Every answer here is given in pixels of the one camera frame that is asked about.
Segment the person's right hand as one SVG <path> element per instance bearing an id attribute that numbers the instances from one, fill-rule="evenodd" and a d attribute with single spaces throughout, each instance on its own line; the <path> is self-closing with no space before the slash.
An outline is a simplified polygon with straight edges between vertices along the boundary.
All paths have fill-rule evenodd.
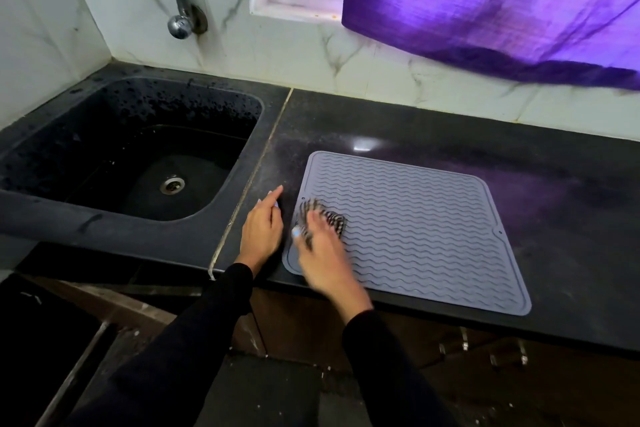
<path id="1" fill-rule="evenodd" d="M 298 253 L 298 261 L 308 285 L 327 298 L 344 324 L 357 315 L 373 310 L 372 301 L 356 279 L 346 251 L 332 227 L 317 211 L 307 215 L 312 249 Z"/>

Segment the black granite sink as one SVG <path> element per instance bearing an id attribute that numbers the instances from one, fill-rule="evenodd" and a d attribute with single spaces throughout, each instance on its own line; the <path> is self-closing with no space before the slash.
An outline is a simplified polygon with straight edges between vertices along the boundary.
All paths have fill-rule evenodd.
<path id="1" fill-rule="evenodd" d="M 154 221 L 187 218 L 225 185 L 258 99 L 194 82 L 109 83 L 0 154 L 0 189 Z M 166 196 L 177 175 L 184 190 Z"/>

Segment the grey ribbed silicone mat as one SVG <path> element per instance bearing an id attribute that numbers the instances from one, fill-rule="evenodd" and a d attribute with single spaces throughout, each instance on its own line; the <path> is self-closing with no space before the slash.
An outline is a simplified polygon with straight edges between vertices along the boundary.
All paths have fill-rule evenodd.
<path id="1" fill-rule="evenodd" d="M 346 219 L 341 241 L 364 287 L 526 316 L 531 299 L 490 189 L 480 178 L 315 151 L 292 224 L 316 198 Z"/>

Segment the person's right forearm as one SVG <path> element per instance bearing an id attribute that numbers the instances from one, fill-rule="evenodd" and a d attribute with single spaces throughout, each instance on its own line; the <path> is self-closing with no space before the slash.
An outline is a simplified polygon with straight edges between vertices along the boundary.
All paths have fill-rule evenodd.
<path id="1" fill-rule="evenodd" d="M 374 310 L 347 323 L 342 346 L 372 427 L 458 427 Z"/>

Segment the person's left hand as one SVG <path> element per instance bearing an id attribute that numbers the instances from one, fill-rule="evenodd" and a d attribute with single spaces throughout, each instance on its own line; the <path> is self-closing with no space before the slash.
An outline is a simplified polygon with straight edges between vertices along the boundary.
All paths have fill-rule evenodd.
<path id="1" fill-rule="evenodd" d="M 283 190 L 283 185 L 280 185 L 269 191 L 264 198 L 258 199 L 244 221 L 239 254 L 235 262 L 247 266 L 254 278 L 282 241 L 283 231 L 282 234 L 271 232 L 270 215 L 274 201 L 278 202 Z"/>

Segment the steel wire scrubber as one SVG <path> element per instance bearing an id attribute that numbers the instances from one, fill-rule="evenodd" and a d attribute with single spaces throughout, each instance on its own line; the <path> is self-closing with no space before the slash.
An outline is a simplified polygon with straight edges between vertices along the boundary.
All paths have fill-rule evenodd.
<path id="1" fill-rule="evenodd" d="M 328 210 L 324 204 L 316 198 L 303 200 L 298 208 L 298 219 L 296 226 L 300 229 L 301 235 L 305 239 L 305 244 L 309 250 L 312 249 L 312 234 L 308 231 L 307 215 L 310 211 L 317 211 L 334 230 L 336 236 L 341 239 L 342 232 L 346 224 L 344 216 Z"/>

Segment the dark wooden cabinet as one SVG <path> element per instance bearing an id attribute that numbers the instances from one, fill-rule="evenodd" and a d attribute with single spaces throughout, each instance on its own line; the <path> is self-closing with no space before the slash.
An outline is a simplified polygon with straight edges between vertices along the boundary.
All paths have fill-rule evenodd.
<path id="1" fill-rule="evenodd" d="M 105 389 L 200 287 L 82 284 L 36 274 L 20 278 L 100 322 L 74 359 L 38 425 L 57 424 Z M 220 379 L 199 425 L 367 425 L 360 391 L 340 347 L 340 321 L 320 299 L 257 289 L 235 327 Z M 640 357 L 603 355 L 468 329 L 469 350 L 442 357 L 438 339 L 456 326 L 380 312 L 420 372 L 462 426 L 640 427 Z M 492 343 L 522 339 L 525 367 L 495 369 Z"/>

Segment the person's left forearm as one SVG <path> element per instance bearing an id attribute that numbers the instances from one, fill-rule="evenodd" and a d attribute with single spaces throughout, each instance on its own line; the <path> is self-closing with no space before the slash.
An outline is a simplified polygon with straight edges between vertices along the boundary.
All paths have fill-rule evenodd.
<path id="1" fill-rule="evenodd" d="M 194 427 L 252 290 L 251 269 L 232 264 L 62 427 Z"/>

